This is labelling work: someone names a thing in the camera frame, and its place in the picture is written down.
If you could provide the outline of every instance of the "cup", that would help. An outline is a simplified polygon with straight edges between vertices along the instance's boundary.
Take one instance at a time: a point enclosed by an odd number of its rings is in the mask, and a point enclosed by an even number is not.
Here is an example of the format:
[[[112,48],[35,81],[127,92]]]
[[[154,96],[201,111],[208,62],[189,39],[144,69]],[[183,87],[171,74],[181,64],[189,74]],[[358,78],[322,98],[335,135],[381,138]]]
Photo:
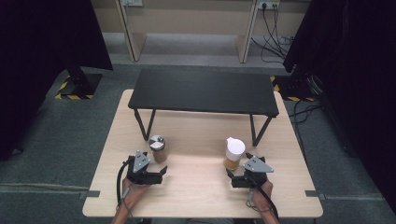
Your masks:
[[[229,137],[227,139],[227,149],[225,152],[224,166],[227,169],[235,170],[239,166],[242,154],[245,152],[245,144],[239,139]]]
[[[165,148],[165,139],[160,135],[154,135],[148,140],[151,148],[152,156],[157,163],[161,163],[168,159],[168,149]]]

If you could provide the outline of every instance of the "yellow and black hazard tape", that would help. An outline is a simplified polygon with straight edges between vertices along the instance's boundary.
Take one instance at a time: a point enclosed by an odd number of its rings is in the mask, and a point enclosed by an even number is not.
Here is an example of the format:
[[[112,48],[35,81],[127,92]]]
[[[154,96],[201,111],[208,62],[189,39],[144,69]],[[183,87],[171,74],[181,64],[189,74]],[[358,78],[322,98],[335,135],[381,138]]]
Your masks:
[[[91,100],[93,95],[86,95],[86,94],[66,94],[64,93],[64,89],[66,88],[68,82],[70,81],[70,76],[67,76],[64,83],[62,83],[61,88],[58,90],[58,93],[55,96],[55,99],[67,99],[67,100]]]
[[[274,87],[274,91],[279,92],[280,95],[282,96],[282,99],[285,100],[285,101],[314,101],[315,100],[312,97],[299,98],[299,97],[296,97],[296,96],[285,95],[285,92],[282,89],[281,85],[279,85],[278,80],[276,79],[276,77],[270,77],[270,78],[271,78],[271,82],[272,82],[273,87]]]

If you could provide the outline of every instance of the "desk leg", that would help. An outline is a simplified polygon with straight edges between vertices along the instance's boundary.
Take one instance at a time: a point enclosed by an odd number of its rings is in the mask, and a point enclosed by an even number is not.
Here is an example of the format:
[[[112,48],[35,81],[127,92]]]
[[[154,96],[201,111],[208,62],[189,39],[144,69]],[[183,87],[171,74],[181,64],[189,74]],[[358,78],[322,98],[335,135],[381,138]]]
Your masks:
[[[152,112],[151,112],[151,118],[149,119],[148,131],[147,132],[145,130],[145,126],[143,126],[142,118],[140,118],[140,114],[139,114],[139,111],[137,111],[137,109],[134,109],[134,116],[136,117],[136,120],[139,123],[140,131],[143,134],[143,138],[146,141],[148,141],[149,140],[149,133],[151,132],[152,122],[154,121],[155,109],[153,109]]]
[[[254,128],[253,115],[249,115],[249,116],[250,116],[250,126],[251,126],[251,138],[253,141],[253,146],[256,147],[260,143],[260,140],[262,139],[262,135],[264,134],[265,130],[267,129],[268,124],[270,124],[272,118],[270,118],[270,117],[267,118],[267,120],[262,125],[262,129],[260,130],[259,135],[257,135],[257,137],[256,137],[256,130]]]

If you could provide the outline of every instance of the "light wood tabletop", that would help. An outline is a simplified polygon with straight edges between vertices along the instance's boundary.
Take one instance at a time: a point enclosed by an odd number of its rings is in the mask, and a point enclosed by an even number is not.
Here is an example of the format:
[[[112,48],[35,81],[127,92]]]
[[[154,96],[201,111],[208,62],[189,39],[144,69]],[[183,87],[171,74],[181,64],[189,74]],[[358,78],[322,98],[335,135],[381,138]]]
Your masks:
[[[306,196],[315,190],[303,154],[292,129],[280,94],[274,92],[279,115],[269,124],[257,147],[252,146],[248,115],[157,111],[151,135],[161,135],[169,150],[167,161],[157,164],[142,138],[134,111],[128,108],[133,90],[126,90],[110,128],[90,190],[99,197],[87,197],[83,214],[87,217],[113,217],[117,206],[116,180],[122,162],[137,150],[147,151],[148,171],[167,173],[161,185],[153,185],[133,211],[134,217],[260,217],[246,206],[248,189],[234,189],[223,166],[226,139],[241,139],[247,152],[264,156],[274,168],[267,174],[274,183],[272,200],[280,217],[320,217],[318,197]],[[139,110],[145,126],[150,110]],[[265,116],[254,117],[263,124]],[[241,166],[234,171],[241,175]]]

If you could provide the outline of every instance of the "gray carpet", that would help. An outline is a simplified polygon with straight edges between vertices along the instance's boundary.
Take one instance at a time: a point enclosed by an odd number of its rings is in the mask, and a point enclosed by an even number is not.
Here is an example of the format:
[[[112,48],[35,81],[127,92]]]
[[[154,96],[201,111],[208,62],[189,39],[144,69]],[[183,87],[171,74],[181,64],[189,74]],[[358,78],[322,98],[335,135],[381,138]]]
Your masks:
[[[86,73],[104,74],[92,100],[56,100],[66,78],[66,72],[61,73],[21,142],[23,153],[0,161],[0,223],[110,222],[82,215],[84,195],[121,94],[134,87],[143,67],[284,75],[276,68],[118,64],[114,71],[84,68]],[[318,104],[302,102],[297,110]],[[292,114],[295,103],[285,105]],[[314,110],[298,130],[324,210],[316,223],[396,223],[360,160],[343,150],[325,111]],[[314,220],[282,218],[281,223]]]

